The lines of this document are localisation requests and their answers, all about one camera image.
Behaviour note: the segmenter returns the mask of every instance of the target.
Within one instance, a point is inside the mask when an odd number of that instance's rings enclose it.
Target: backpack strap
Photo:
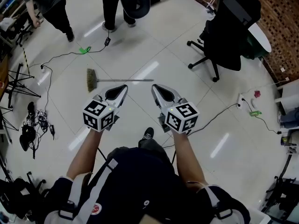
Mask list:
[[[60,224],[85,224],[88,221],[88,218],[93,210],[93,207],[99,198],[99,194],[112,170],[117,166],[118,162],[115,159],[112,159],[109,164],[105,167],[103,173],[99,177],[97,184],[92,188],[89,199],[82,205],[78,215],[76,215],[76,211],[78,208],[78,204],[80,201],[82,183],[84,178],[90,173],[80,174],[78,175],[72,186],[71,192],[69,196],[69,200],[66,205],[64,205],[58,211],[58,220],[57,223]]]
[[[205,186],[204,189],[206,190],[211,205],[213,207],[214,213],[217,216],[219,220],[225,219],[227,217],[230,217],[233,214],[232,209],[228,209],[223,205],[223,202],[221,202],[218,197],[215,195],[215,193],[209,188],[209,186]]]
[[[112,159],[109,164],[106,166],[104,169],[102,175],[98,179],[97,184],[93,187],[89,199],[83,204],[81,207],[78,215],[75,217],[74,222],[75,223],[80,223],[80,224],[85,224],[87,223],[90,214],[93,210],[93,207],[99,198],[99,194],[109,176],[109,174],[112,172],[112,170],[117,166],[118,162],[115,159]]]

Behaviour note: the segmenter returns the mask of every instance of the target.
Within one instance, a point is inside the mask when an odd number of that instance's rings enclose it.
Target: broom bristles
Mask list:
[[[95,70],[87,69],[87,89],[88,92],[92,92],[97,88],[97,76],[95,74]]]

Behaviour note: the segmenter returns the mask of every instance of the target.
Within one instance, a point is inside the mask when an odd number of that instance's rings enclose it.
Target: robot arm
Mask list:
[[[84,124],[95,131],[110,130],[128,93],[127,85],[113,85],[90,99],[83,108]]]
[[[190,132],[195,127],[199,111],[192,102],[165,85],[154,84],[151,88],[156,105],[161,109],[159,122],[164,132],[170,129],[177,133]]]

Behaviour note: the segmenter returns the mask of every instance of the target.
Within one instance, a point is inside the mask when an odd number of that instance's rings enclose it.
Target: broom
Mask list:
[[[98,82],[101,81],[154,81],[153,79],[98,79],[95,70],[87,69],[87,88],[92,92],[97,88]]]

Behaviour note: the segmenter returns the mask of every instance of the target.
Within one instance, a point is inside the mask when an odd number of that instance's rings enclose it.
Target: yellow striped pole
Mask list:
[[[26,62],[26,65],[27,65],[27,69],[28,69],[28,75],[30,75],[29,66],[28,66],[28,62],[27,62],[26,53],[25,53],[24,48],[23,48],[23,53],[24,53],[24,58],[25,58],[25,62]]]

